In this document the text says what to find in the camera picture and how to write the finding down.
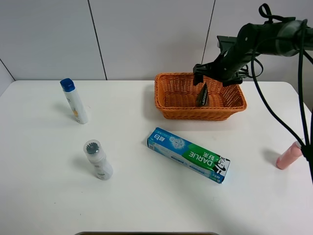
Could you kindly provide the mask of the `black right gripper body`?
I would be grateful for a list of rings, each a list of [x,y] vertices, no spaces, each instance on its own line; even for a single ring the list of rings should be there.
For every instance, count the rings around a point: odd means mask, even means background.
[[[223,56],[208,64],[208,77],[226,81],[251,61],[251,53],[228,50]]]

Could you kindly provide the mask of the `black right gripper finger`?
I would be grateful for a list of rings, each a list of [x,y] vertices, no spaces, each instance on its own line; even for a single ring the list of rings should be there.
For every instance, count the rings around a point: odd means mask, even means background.
[[[242,84],[244,77],[245,77],[244,73],[237,72],[233,74],[233,76],[230,79],[223,81],[222,84],[223,86],[240,85]]]
[[[203,77],[207,76],[208,66],[207,64],[195,64],[193,67],[193,85],[196,86],[199,83],[203,83]]]

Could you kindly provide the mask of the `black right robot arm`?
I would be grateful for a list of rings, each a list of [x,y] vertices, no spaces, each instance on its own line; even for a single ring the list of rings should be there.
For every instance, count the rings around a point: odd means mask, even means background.
[[[248,74],[247,64],[252,55],[291,57],[300,52],[300,20],[280,23],[244,25],[237,37],[218,36],[221,53],[205,64],[204,75],[224,86],[241,84]]]

